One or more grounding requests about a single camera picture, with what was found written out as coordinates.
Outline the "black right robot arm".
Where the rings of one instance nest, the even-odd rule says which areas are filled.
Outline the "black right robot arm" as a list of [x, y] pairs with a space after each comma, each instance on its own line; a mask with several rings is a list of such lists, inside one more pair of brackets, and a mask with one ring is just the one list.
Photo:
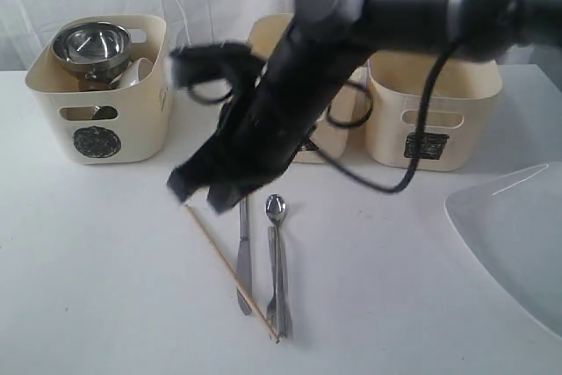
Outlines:
[[202, 83], [225, 80], [210, 138], [168, 178], [179, 202], [207, 189], [217, 213], [286, 172], [320, 115], [351, 74], [380, 50], [434, 54], [411, 137], [411, 158], [394, 186], [404, 191], [422, 158], [429, 101], [445, 63], [491, 60], [514, 45], [559, 46], [561, 0], [295, 0], [270, 57], [236, 41], [173, 49], [169, 83], [194, 101]]

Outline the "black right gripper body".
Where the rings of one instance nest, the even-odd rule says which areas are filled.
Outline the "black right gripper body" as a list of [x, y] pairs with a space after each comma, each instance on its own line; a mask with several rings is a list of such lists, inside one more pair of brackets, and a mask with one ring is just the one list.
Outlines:
[[269, 62], [192, 157], [192, 189], [207, 187], [209, 199], [241, 199], [270, 184], [333, 97], [334, 83], [324, 73]]

